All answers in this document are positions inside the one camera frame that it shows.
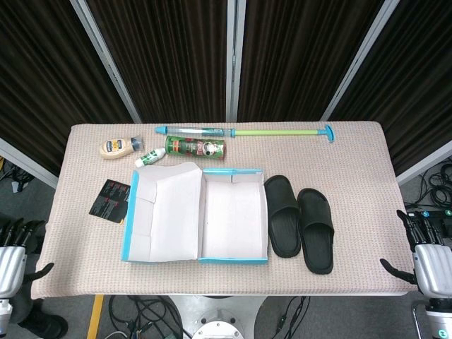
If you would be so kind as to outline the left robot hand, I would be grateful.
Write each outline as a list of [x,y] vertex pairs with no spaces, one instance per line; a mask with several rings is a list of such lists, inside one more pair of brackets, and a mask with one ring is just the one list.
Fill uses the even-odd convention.
[[25,274],[28,242],[43,224],[41,220],[24,223],[22,218],[1,222],[1,302],[14,297],[23,283],[38,280],[53,269],[54,263],[48,263],[36,273]]

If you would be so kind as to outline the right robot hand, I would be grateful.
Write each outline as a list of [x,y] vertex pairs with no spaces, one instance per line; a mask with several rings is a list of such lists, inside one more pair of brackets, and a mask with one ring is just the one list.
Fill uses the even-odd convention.
[[405,272],[394,268],[386,259],[380,260],[383,268],[392,276],[411,285],[431,299],[451,298],[451,247],[442,227],[432,221],[427,212],[415,211],[404,213],[396,211],[402,220],[410,245],[413,272]]

